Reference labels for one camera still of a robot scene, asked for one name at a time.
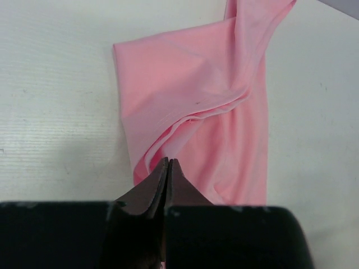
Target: pink fabric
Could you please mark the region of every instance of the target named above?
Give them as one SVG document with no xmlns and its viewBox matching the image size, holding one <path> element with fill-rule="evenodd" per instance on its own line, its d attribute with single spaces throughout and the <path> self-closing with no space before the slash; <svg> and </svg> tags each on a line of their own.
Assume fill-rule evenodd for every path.
<svg viewBox="0 0 359 269">
<path fill-rule="evenodd" d="M 135 184 L 167 156 L 212 203 L 265 203 L 264 52 L 293 5 L 229 0 L 221 22 L 114 45 Z"/>
</svg>

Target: white surface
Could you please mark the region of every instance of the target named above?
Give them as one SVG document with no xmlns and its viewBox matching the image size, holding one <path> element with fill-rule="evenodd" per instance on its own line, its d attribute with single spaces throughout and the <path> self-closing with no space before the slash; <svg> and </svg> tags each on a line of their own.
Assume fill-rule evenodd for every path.
<svg viewBox="0 0 359 269">
<path fill-rule="evenodd" d="M 221 20 L 224 6 L 2 0 L 0 200 L 130 189 L 112 44 Z M 269 203 L 297 215 L 319 269 L 359 267 L 358 48 L 359 21 L 303 0 L 267 53 Z"/>
</svg>

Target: fabric fold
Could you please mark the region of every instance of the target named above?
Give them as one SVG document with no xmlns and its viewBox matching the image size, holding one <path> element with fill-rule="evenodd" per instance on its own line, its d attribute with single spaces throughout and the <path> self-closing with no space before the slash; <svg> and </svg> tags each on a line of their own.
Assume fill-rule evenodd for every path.
<svg viewBox="0 0 359 269">
<path fill-rule="evenodd" d="M 212 203 L 264 204 L 264 53 L 293 0 L 229 0 L 221 22 L 114 45 L 134 183 L 164 156 Z"/>
</svg>

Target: pink cloth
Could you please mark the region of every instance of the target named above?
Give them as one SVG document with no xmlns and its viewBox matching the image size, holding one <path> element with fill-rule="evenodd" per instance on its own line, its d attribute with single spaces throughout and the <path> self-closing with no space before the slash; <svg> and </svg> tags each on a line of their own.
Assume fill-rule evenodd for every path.
<svg viewBox="0 0 359 269">
<path fill-rule="evenodd" d="M 264 52 L 294 0 L 228 0 L 221 22 L 114 45 L 135 184 L 164 156 L 212 203 L 266 202 Z"/>
</svg>

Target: white table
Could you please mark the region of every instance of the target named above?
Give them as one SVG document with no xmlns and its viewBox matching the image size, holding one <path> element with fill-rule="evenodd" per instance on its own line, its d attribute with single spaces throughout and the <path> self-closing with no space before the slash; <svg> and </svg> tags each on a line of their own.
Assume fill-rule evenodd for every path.
<svg viewBox="0 0 359 269">
<path fill-rule="evenodd" d="M 2 0 L 0 200 L 132 187 L 112 44 L 223 18 L 225 0 Z M 299 1 L 267 52 L 269 203 L 317 268 L 359 267 L 359 21 Z"/>
</svg>

